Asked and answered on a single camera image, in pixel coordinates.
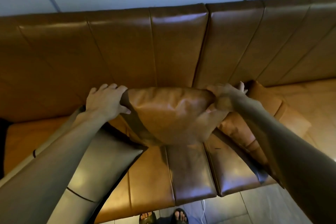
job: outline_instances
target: foot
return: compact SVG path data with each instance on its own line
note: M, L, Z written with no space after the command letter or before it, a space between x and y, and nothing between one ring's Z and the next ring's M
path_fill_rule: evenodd
M140 219L143 220L143 219L145 219L145 218L147 218L148 216L151 216L151 215L152 215L152 212L150 212L150 213L143 213L143 214L140 215Z
M182 221L187 223L187 216L184 215L183 212L176 211L174 213L176 221Z

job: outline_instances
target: floor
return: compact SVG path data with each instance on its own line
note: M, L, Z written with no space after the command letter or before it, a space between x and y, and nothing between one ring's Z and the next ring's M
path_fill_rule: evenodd
M189 223L202 224L203 201L180 206ZM160 224L169 223L175 208L155 211ZM203 224L312 224L288 192L278 184L205 200ZM138 224L139 216L106 222L106 224Z

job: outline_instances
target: sandal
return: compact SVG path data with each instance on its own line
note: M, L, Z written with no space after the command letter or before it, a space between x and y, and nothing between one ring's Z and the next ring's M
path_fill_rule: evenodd
M177 220L177 219L175 218L175 213L176 213L176 212L183 212L184 216L186 216L186 218L187 218L187 222L185 222L185 221L181 221L181 220ZM188 224L188 223L189 223L189 218L188 218L186 212L185 212L183 209L181 209L181 208L177 208L177 209L175 209L175 211L174 211L174 213L173 213L173 216L172 216L172 218L171 218L171 222L170 222L170 223L171 223L171 224Z
M156 215L154 212L147 218L141 219L141 215L139 215L139 224L155 224L156 223Z

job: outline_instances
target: leather sofa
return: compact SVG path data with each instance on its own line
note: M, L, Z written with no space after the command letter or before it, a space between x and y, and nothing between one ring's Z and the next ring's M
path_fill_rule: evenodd
M13 123L0 123L4 175L33 158L91 87L113 82L203 88L258 80L311 122L305 140L336 159L336 82L321 80L336 77L335 14L336 0L257 0L2 17L0 117ZM110 123L128 133L119 118ZM274 182L261 184L214 134L205 144L153 146L95 222Z

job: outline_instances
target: cable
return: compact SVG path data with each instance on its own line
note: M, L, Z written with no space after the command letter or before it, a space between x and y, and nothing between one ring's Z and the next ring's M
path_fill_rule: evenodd
M202 201L201 201L201 205L202 205L202 207L203 207L203 214L202 214L202 217L201 217L201 222L202 222L202 224L204 224L204 223L203 223L203 216L204 216L204 213L205 213L205 201L204 201L204 199L203 199L203 203L204 203L204 207L203 207L203 204L202 204Z

